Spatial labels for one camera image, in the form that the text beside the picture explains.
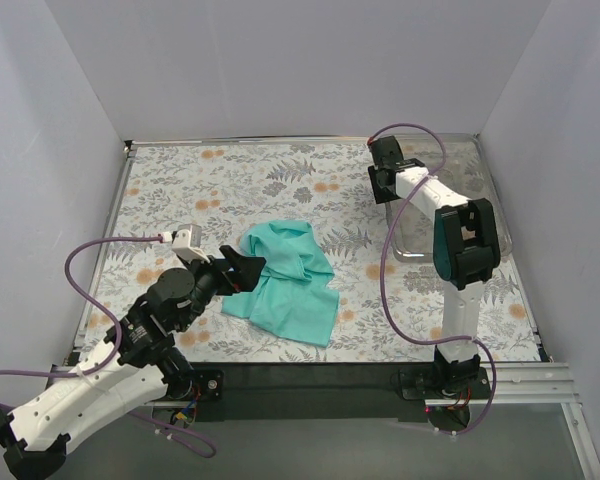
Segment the teal green t-shirt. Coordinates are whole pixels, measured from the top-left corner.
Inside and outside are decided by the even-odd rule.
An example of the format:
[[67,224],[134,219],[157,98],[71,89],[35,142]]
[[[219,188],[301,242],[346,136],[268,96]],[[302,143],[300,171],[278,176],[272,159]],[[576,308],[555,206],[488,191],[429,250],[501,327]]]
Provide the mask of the teal green t-shirt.
[[325,348],[339,308],[333,268],[302,220],[257,224],[242,235],[240,251],[266,260],[254,291],[229,296],[222,312],[279,338]]

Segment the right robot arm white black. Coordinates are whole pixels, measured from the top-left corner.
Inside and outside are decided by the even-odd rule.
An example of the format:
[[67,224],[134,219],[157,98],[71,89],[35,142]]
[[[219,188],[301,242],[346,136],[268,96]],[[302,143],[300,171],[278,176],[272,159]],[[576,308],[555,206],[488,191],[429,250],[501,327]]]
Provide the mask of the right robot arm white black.
[[479,375],[480,301],[501,260],[493,206],[485,198],[471,200],[455,192],[422,162],[405,158],[393,136],[370,139],[367,145],[375,201],[401,199],[432,223],[432,259],[443,282],[444,304],[442,338],[432,344],[432,373],[423,383],[455,397]]

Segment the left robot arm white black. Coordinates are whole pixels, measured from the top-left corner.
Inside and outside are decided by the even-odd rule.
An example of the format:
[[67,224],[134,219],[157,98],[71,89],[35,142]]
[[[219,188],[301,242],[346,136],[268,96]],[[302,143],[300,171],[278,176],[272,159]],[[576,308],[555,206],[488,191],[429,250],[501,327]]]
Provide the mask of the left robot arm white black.
[[221,257],[181,256],[91,352],[29,402],[0,409],[3,458],[17,479],[47,479],[83,440],[152,401],[189,397],[194,369],[175,345],[216,296],[251,292],[266,261],[223,245]]

